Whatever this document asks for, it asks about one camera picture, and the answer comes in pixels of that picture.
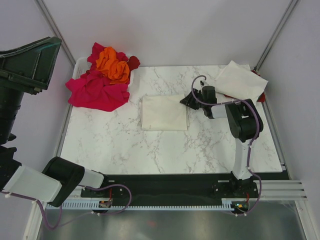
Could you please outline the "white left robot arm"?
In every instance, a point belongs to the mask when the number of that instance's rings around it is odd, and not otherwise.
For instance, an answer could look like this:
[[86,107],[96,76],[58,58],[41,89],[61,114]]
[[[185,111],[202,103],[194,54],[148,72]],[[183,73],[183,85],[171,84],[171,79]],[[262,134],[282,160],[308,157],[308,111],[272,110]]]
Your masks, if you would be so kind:
[[45,37],[0,52],[0,190],[53,207],[60,207],[78,186],[92,188],[99,197],[110,191],[100,172],[57,156],[39,172],[14,159],[15,147],[4,146],[16,139],[12,128],[24,94],[48,89],[61,43],[58,37]]

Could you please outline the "cream white t shirt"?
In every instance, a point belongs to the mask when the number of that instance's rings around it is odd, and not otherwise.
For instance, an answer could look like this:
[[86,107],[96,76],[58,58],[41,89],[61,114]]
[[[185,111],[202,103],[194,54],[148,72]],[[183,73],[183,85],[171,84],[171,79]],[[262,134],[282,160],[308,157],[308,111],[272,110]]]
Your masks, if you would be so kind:
[[144,96],[141,128],[144,131],[186,131],[187,107],[180,103],[184,94]]

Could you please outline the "magenta pink t shirt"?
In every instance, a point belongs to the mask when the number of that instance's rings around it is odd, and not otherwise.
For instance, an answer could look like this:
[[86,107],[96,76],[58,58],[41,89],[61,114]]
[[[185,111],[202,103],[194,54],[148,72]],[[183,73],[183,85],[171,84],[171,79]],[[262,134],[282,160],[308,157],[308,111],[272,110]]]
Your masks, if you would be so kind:
[[91,67],[80,78],[71,78],[65,86],[71,92],[68,103],[74,107],[88,108],[112,112],[117,108],[126,104],[130,98],[128,85],[131,77],[131,60],[123,52],[117,52],[119,61],[126,61],[130,74],[129,81],[126,84],[110,84],[110,80],[96,70],[96,60],[99,58],[100,52],[107,48],[99,43],[94,43],[91,55],[87,61],[91,63]]

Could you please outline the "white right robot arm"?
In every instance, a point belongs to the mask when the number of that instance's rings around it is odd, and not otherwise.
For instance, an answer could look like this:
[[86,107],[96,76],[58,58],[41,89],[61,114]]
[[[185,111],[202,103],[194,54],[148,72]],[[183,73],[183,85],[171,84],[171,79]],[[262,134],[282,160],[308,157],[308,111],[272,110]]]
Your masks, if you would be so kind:
[[193,110],[202,109],[209,119],[227,119],[231,135],[235,139],[235,162],[231,171],[235,181],[229,184],[229,191],[235,197],[247,191],[244,180],[252,176],[250,157],[253,141],[264,129],[263,121],[251,99],[237,100],[218,104],[214,86],[203,86],[179,101]]

